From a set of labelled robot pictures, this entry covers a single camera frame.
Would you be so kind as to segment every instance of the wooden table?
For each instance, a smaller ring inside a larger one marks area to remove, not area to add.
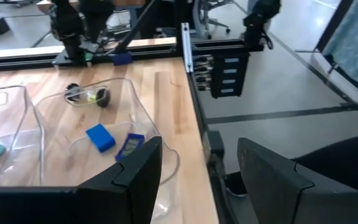
[[[161,44],[175,44],[176,37],[166,37],[166,38],[156,38],[156,39],[142,39],[142,40],[133,40],[129,43],[128,49],[131,47],[140,47],[140,46],[150,46],[150,45],[161,45]],[[106,45],[105,49],[112,49],[117,45],[117,42],[111,42]],[[43,54],[53,54],[61,52],[64,49],[64,46],[52,46],[52,47],[36,47],[36,48],[26,48],[26,49],[9,49],[9,50],[0,50],[0,57],[9,57],[11,55],[37,55],[41,52]]]
[[[158,40],[134,40],[144,45]],[[52,52],[58,47],[0,51],[0,56]],[[87,85],[114,77],[130,79],[135,91],[168,146],[180,155],[177,209],[166,223],[218,223],[208,178],[193,100],[181,58],[136,61],[114,67],[54,68],[0,72],[0,86],[24,85],[34,103],[61,92],[69,83]]]

